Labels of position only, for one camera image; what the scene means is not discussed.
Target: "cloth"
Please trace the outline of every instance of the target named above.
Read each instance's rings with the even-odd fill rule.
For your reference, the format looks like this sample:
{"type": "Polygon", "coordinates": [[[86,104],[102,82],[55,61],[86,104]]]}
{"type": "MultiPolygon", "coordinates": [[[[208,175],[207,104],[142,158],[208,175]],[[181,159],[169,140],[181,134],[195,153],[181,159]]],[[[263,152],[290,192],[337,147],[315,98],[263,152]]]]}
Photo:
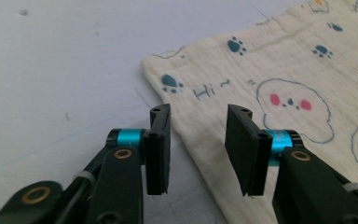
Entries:
{"type": "Polygon", "coordinates": [[[260,129],[296,130],[358,183],[358,0],[312,0],[142,65],[229,223],[277,222],[278,168],[268,168],[264,196],[241,197],[224,146],[227,104],[251,109],[260,129]]]}

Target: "blue paw print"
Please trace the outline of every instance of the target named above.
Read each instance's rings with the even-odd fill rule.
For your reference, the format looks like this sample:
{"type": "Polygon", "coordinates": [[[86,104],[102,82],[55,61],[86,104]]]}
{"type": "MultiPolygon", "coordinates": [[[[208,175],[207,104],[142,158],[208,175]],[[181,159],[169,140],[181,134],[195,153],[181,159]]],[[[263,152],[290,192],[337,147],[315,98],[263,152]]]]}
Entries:
{"type": "Polygon", "coordinates": [[[315,50],[312,53],[318,54],[321,58],[324,56],[326,56],[327,58],[331,58],[333,56],[333,52],[329,51],[327,48],[321,45],[316,46],[315,50]]]}
{"type": "Polygon", "coordinates": [[[332,29],[335,30],[335,31],[338,31],[338,32],[341,32],[341,31],[342,31],[341,26],[339,26],[338,24],[329,22],[329,23],[327,23],[327,25],[328,25],[328,27],[332,28],[332,29]]]}
{"type": "Polygon", "coordinates": [[[230,40],[227,42],[229,50],[233,53],[239,53],[240,56],[243,55],[243,53],[246,51],[246,48],[244,48],[242,45],[242,41],[238,40],[237,37],[233,36],[230,40]]]}
{"type": "Polygon", "coordinates": [[[164,88],[162,88],[164,91],[170,91],[172,93],[177,93],[178,90],[180,90],[181,88],[184,87],[184,85],[182,83],[178,83],[176,82],[176,80],[171,77],[170,75],[165,74],[162,78],[161,78],[161,82],[162,84],[165,85],[164,88]]]}

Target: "blue cylindrical joint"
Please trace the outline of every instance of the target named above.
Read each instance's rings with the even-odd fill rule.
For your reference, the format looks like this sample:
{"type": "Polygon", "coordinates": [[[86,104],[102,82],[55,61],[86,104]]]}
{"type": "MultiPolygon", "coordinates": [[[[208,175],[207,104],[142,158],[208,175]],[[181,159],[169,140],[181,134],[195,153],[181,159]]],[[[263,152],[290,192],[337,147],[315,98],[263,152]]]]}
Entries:
{"type": "Polygon", "coordinates": [[[141,144],[142,129],[121,129],[117,136],[118,147],[135,147],[141,144]]]}
{"type": "Polygon", "coordinates": [[[286,130],[265,130],[272,136],[270,166],[279,166],[281,155],[286,147],[293,147],[293,140],[286,130]]]}

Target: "pink cheek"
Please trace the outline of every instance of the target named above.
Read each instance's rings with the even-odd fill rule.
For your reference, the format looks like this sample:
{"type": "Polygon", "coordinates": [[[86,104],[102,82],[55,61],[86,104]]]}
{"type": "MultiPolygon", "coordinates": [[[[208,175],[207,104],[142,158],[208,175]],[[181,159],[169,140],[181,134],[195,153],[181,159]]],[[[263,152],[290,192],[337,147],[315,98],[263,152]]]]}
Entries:
{"type": "Polygon", "coordinates": [[[269,99],[273,105],[279,105],[281,103],[281,100],[279,99],[279,96],[277,94],[271,94],[269,96],[269,99]]]}
{"type": "Polygon", "coordinates": [[[300,103],[301,108],[305,110],[312,110],[312,104],[308,100],[302,100],[300,103]]]}

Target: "white table surface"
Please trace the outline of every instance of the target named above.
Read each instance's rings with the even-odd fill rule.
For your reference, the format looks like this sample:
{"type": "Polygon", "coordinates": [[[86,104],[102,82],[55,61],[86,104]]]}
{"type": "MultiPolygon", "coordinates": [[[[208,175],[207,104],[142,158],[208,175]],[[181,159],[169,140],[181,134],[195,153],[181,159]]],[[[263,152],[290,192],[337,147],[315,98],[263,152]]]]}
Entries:
{"type": "MultiPolygon", "coordinates": [[[[0,208],[40,180],[67,187],[113,128],[149,128],[162,104],[140,61],[235,32],[300,0],[0,0],[0,208]]],[[[145,223],[226,223],[172,131],[168,194],[145,223]]]]}

